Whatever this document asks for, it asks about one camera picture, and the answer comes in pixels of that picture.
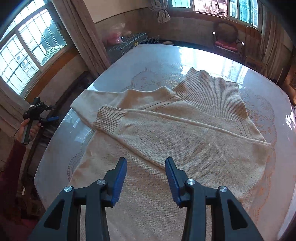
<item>chair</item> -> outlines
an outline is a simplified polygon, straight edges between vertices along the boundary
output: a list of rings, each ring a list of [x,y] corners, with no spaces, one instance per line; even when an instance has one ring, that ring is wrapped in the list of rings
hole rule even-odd
[[[214,24],[213,52],[237,62],[242,61],[244,43],[238,39],[238,30],[234,25],[226,22]]]
[[[242,57],[242,61],[245,66],[253,69],[254,71],[261,73],[264,64],[259,59],[259,48],[261,42],[261,34],[258,29],[247,26],[246,27],[246,40],[245,40],[245,53]]]

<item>person's arm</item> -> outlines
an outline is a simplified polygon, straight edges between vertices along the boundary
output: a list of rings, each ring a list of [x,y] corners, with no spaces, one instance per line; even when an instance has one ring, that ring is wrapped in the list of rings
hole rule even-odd
[[[0,213],[3,213],[9,206],[14,204],[14,199],[17,193],[17,183],[20,175],[20,167],[26,152],[26,147],[20,142],[25,126],[29,121],[30,119],[24,120],[20,125],[16,141],[5,164],[5,170],[0,173]],[[40,123],[31,128],[30,139],[35,137],[39,127]]]

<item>curtain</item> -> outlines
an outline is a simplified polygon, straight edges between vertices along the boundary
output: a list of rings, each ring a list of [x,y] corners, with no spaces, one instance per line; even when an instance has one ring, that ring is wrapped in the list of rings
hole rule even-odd
[[[170,20],[170,15],[166,11],[168,6],[168,0],[150,0],[151,7],[149,7],[152,11],[157,13],[158,23],[165,23]]]
[[[13,137],[30,104],[12,90],[0,77],[0,129]]]
[[[261,74],[269,79],[276,79],[283,40],[284,28],[279,23],[277,17],[263,5],[263,25],[259,58],[265,66]]]
[[[97,78],[110,62],[94,22],[83,0],[52,0],[65,28],[85,61]]]

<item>wire cage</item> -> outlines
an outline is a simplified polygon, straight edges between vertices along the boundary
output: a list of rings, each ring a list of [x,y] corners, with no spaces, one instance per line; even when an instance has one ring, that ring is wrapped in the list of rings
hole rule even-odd
[[[160,36],[156,36],[154,38],[145,39],[140,44],[159,44]]]
[[[142,43],[144,40],[148,40],[148,36],[147,33],[132,34],[129,38],[124,37],[122,40],[122,44],[115,45],[107,49],[107,53],[112,64],[132,48],[136,47],[139,43]]]

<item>sweater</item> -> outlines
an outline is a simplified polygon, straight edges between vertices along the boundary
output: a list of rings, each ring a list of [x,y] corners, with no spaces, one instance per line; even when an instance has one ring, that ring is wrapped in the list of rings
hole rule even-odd
[[[172,200],[167,157],[189,178],[225,185],[246,210],[251,205],[270,144],[249,119],[237,83],[191,68],[172,90],[86,90],[71,107],[95,134],[70,185],[88,186],[119,157],[128,161],[120,200],[106,210],[112,240],[181,240],[186,209]],[[207,209],[207,240],[210,224]]]

